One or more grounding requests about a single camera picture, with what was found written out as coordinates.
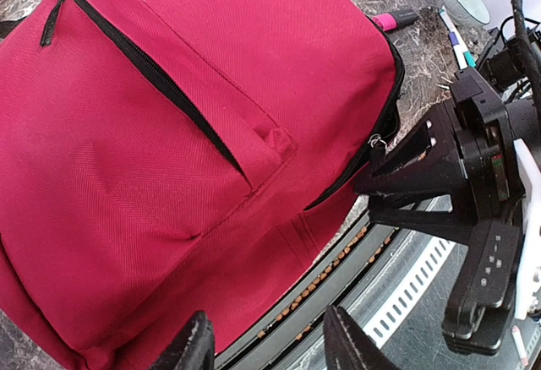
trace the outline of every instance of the red fabric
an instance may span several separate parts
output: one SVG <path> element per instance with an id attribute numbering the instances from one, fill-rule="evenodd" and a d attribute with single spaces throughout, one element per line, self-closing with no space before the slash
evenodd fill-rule
<path id="1" fill-rule="evenodd" d="M 205 310 L 223 350 L 332 237 L 395 77 L 349 0 L 88 0 L 243 168 L 67 0 L 0 45 L 0 308 L 68 368 L 143 369 Z"/>

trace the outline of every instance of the bag strap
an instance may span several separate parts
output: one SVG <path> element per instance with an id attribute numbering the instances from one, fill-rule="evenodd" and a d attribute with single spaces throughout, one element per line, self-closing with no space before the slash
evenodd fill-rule
<path id="1" fill-rule="evenodd" d="M 17 25 L 23 22 L 26 17 L 16 19 L 15 21 L 0 21 L 0 39 L 6 39 L 9 33 L 14 30 Z"/>

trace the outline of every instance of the backpack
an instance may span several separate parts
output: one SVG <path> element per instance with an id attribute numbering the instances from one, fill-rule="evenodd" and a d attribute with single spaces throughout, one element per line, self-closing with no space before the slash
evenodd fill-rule
<path id="1" fill-rule="evenodd" d="M 295 283 L 397 131 L 350 0 L 44 0 L 0 44 L 0 309 L 67 368 L 223 351 Z"/>

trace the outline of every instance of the marble countertop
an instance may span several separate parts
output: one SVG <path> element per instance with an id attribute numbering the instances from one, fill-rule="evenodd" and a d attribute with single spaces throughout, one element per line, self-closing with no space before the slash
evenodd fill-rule
<path id="1" fill-rule="evenodd" d="M 28 15 L 41 0 L 0 0 L 0 20 L 18 19 Z M 396 140 L 436 103 L 449 98 L 449 92 L 437 84 L 448 84 L 457 69 L 447 30 L 440 21 L 441 0 L 353 0 L 367 15 L 376 15 L 399 8 L 418 10 L 420 19 L 404 30 L 390 35 L 406 65 L 399 110 L 402 130 Z M 488 35 L 478 30 L 461 30 L 473 55 L 483 49 Z M 365 208 L 360 198 L 347 217 L 348 226 Z M 0 368 L 2 370 L 60 369 L 46 353 L 0 313 Z"/>

